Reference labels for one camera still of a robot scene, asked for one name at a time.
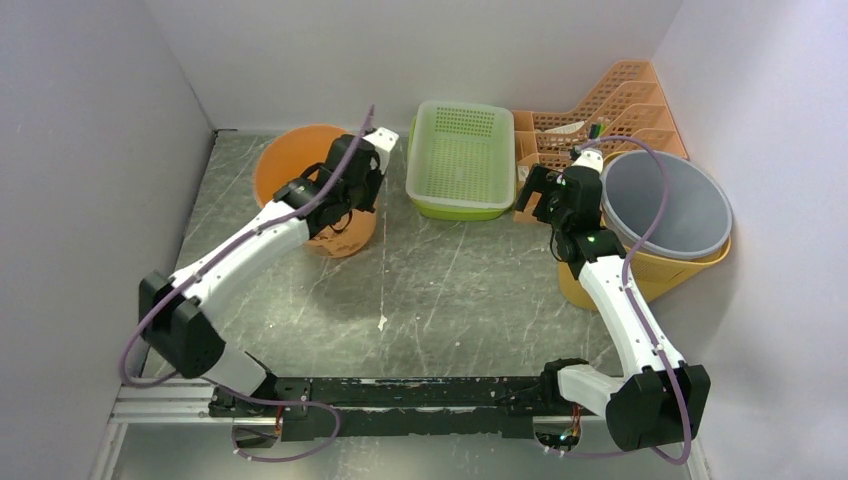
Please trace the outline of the large orange plastic bucket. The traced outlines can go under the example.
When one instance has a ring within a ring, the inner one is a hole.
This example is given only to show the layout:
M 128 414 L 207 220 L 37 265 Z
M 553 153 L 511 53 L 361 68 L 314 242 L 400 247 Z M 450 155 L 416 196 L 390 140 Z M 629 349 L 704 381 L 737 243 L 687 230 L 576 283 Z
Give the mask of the large orange plastic bucket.
M 288 181 L 307 167 L 324 161 L 332 142 L 345 133 L 336 126 L 317 124 L 288 131 L 272 141 L 260 155 L 254 170 L 253 191 L 257 204 L 264 207 Z M 322 257 L 349 257 L 365 249 L 376 224 L 374 213 L 356 210 L 350 220 L 322 230 L 303 248 Z

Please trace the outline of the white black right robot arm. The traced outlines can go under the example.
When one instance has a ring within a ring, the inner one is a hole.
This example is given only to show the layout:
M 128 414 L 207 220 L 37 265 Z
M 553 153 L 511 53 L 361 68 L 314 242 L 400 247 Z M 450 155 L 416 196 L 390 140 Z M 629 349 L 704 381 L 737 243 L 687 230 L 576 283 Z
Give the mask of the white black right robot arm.
M 692 450 L 711 381 L 665 337 L 632 276 L 630 254 L 600 224 L 602 182 L 597 170 L 570 166 L 558 172 L 533 166 L 515 203 L 540 199 L 534 217 L 551 226 L 552 251 L 567 265 L 598 309 L 617 350 L 623 375 L 611 377 L 584 360 L 547 366 L 539 391 L 550 413 L 574 404 L 604 419 L 622 452 L 650 448 L 683 464 Z

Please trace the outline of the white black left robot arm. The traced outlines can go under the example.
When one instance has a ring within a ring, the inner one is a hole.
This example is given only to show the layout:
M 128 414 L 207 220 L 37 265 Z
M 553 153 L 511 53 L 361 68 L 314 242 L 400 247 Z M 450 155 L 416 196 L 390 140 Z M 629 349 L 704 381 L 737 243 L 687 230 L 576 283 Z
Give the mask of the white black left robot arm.
M 290 179 L 278 180 L 260 211 L 193 263 L 139 285 L 139 336 L 185 379 L 203 379 L 249 414 L 289 406 L 278 377 L 225 341 L 212 324 L 230 298 L 275 260 L 354 212 L 373 212 L 399 136 L 386 128 L 341 132 Z

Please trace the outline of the yellow slatted waste basket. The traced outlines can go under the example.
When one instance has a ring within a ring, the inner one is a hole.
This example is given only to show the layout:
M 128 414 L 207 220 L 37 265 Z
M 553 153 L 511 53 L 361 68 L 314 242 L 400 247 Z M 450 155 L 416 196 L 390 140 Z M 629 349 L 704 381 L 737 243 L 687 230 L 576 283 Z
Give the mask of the yellow slatted waste basket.
M 729 238 L 717 252 L 695 260 L 675 260 L 639 252 L 632 262 L 632 273 L 643 297 L 651 302 L 722 261 L 731 245 L 732 239 Z M 597 310 L 589 294 L 574 279 L 566 264 L 559 263 L 557 273 L 559 289 L 566 300 L 581 309 Z

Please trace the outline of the peach plastic file organizer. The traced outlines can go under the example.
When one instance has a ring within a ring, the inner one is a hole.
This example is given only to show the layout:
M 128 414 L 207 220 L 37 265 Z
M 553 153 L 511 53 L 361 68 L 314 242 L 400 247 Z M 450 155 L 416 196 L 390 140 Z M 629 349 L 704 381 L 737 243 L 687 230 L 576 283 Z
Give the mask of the peach plastic file organizer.
M 602 136 L 633 137 L 651 148 L 686 159 L 688 153 L 671 110 L 648 60 L 620 60 L 584 99 L 565 113 L 513 112 L 518 189 L 536 164 L 561 170 L 569 150 L 589 139 L 592 128 Z

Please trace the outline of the grey plastic bin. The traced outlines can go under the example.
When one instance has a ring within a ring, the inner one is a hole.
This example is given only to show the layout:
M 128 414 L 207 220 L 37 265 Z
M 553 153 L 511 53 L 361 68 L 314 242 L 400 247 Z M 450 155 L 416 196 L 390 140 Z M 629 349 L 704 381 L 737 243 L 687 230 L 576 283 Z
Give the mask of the grey plastic bin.
M 627 247 L 644 236 L 661 206 L 665 210 L 643 252 L 695 260 L 717 252 L 730 238 L 728 198 L 709 175 L 683 158 L 661 151 L 655 156 L 625 152 L 608 162 L 601 181 L 603 219 Z

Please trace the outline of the black base bar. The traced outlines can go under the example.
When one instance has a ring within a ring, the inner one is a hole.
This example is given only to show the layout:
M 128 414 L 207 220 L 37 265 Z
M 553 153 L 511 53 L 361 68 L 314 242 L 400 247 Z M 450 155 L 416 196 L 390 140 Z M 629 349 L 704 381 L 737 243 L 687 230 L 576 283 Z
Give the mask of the black base bar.
M 282 377 L 283 406 L 248 402 L 217 387 L 213 418 L 263 427 L 281 441 L 340 437 L 496 434 L 531 439 L 538 425 L 569 422 L 576 408 L 539 376 Z

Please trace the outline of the aluminium rail frame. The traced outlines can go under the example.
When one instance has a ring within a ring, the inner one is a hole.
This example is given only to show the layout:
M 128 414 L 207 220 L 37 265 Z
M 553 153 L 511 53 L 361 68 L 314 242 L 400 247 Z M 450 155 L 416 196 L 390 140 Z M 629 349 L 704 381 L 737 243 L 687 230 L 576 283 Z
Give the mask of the aluminium rail frame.
M 121 387 L 89 477 L 116 477 L 121 447 L 131 425 L 244 426 L 274 430 L 273 417 L 212 416 L 209 403 L 215 399 L 213 387 L 202 380 L 170 380 L 150 389 Z

